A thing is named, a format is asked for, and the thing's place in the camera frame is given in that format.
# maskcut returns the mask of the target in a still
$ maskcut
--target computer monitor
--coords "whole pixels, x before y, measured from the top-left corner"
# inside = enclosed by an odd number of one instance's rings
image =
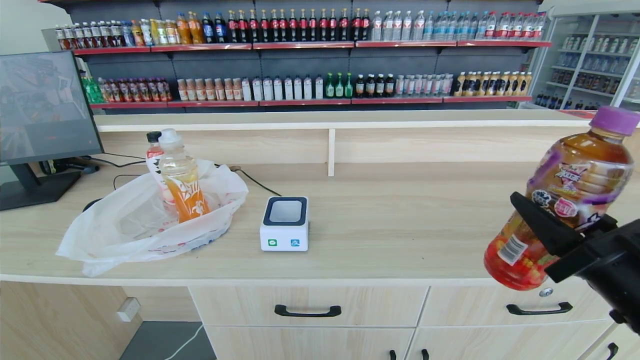
[[[0,166],[18,178],[0,186],[0,211],[56,202],[80,178],[38,178],[28,163],[102,151],[70,51],[0,56]]]

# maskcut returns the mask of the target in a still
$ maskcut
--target purple bottle cap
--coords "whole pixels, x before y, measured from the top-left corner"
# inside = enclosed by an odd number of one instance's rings
[[[640,114],[621,108],[614,108],[613,106],[602,106],[589,123],[589,126],[631,136],[639,122]]]

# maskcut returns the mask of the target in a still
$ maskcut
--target gray floor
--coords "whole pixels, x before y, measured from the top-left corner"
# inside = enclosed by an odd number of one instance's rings
[[[195,334],[199,322],[143,322],[120,360],[164,360]],[[172,360],[215,360],[204,331]]]

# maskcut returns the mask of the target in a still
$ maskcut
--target plastic bag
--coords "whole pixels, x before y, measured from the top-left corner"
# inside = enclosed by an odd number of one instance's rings
[[[56,255],[84,262],[98,276],[126,261],[167,259],[222,236],[249,190],[226,165],[198,160],[200,187],[211,212],[182,224],[164,208],[151,174],[142,175],[81,213],[67,229]]]

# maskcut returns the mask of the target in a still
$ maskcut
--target drawer handle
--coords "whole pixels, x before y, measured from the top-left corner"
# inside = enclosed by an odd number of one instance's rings
[[[334,318],[342,314],[342,308],[339,305],[334,305],[329,307],[329,312],[324,314],[300,314],[288,312],[286,305],[276,305],[274,312],[280,316],[290,316],[292,318]]]
[[[558,306],[560,307],[558,310],[527,311],[520,309],[520,306],[516,304],[509,304],[507,305],[507,310],[514,315],[552,315],[568,313],[573,309],[573,306],[566,301],[558,303]]]
[[[616,343],[610,343],[607,345],[607,348],[609,349],[609,357],[607,360],[611,360],[618,353],[618,346]]]

